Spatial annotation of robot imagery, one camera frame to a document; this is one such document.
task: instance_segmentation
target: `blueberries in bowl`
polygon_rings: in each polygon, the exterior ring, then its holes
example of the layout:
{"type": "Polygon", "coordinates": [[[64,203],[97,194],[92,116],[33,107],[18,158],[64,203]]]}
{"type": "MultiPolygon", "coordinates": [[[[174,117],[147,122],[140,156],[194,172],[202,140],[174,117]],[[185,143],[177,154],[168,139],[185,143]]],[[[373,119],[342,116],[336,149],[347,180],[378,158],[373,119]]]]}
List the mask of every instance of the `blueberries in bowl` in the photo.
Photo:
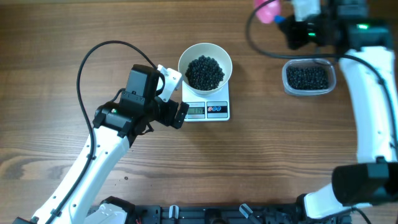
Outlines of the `blueberries in bowl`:
{"type": "Polygon", "coordinates": [[[224,80],[223,69],[210,57],[200,56],[189,63],[185,72],[189,85],[197,90],[214,90],[224,80]]]}

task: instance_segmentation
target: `blueberries in container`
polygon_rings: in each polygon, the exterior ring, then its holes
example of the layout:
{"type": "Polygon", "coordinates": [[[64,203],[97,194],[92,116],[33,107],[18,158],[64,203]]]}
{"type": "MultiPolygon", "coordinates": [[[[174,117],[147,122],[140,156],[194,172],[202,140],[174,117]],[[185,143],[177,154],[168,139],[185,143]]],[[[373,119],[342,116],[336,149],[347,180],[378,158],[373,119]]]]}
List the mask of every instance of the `blueberries in container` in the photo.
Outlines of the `blueberries in container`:
{"type": "Polygon", "coordinates": [[[329,87],[328,72],[323,67],[287,67],[287,83],[296,90],[324,90],[329,87]]]}
{"type": "Polygon", "coordinates": [[[210,57],[200,56],[189,63],[185,73],[189,85],[197,90],[214,90],[224,79],[223,69],[210,57]]]}

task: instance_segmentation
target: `wood grain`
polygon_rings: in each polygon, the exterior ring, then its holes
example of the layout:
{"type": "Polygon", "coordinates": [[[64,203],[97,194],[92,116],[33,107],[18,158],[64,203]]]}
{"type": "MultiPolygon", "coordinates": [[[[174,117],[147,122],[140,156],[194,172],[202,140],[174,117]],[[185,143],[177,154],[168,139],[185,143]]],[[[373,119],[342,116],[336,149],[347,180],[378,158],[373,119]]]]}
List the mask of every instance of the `wood grain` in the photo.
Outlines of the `wood grain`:
{"type": "MultiPolygon", "coordinates": [[[[396,30],[398,16],[386,13],[394,6],[378,1],[371,9],[396,30]]],[[[293,202],[329,183],[334,167],[355,163],[356,129],[341,74],[328,95],[286,95],[286,61],[258,55],[244,39],[251,10],[243,0],[1,6],[0,223],[29,218],[82,149],[88,131],[76,73],[87,51],[105,40],[130,42],[172,68],[189,46],[212,42],[230,54],[234,71],[230,121],[185,123],[182,130],[154,124],[156,131],[137,138],[118,162],[96,203],[110,195],[146,205],[293,202]]],[[[291,12],[286,4],[284,14],[291,12]]],[[[275,25],[253,30],[263,47],[289,52],[275,25]]],[[[126,85],[135,63],[146,64],[118,45],[90,57],[81,83],[90,119],[126,85]]],[[[396,205],[365,211],[374,223],[396,221],[396,205]]]]}

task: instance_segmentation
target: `green led light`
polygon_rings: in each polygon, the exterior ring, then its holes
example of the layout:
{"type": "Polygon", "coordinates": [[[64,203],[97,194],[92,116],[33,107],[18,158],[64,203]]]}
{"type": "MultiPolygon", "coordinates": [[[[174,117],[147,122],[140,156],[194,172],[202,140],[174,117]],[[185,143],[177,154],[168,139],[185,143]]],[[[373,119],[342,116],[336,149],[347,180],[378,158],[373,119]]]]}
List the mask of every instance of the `green led light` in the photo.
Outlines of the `green led light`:
{"type": "Polygon", "coordinates": [[[357,24],[356,25],[359,29],[368,29],[369,28],[369,25],[367,25],[367,24],[357,24]]]}

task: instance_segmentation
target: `pink object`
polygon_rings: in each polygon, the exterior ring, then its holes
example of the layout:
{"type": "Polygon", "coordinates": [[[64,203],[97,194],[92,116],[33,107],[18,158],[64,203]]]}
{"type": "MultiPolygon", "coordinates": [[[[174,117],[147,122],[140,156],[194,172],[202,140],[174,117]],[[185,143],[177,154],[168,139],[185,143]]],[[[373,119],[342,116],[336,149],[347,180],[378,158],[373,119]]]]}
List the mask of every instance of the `pink object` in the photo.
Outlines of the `pink object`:
{"type": "MultiPolygon", "coordinates": [[[[254,7],[259,7],[262,3],[266,1],[267,0],[254,0],[254,7]]],[[[262,23],[270,24],[274,21],[275,16],[278,16],[280,14],[280,11],[280,2],[279,0],[276,0],[258,10],[256,16],[262,23]]]]}

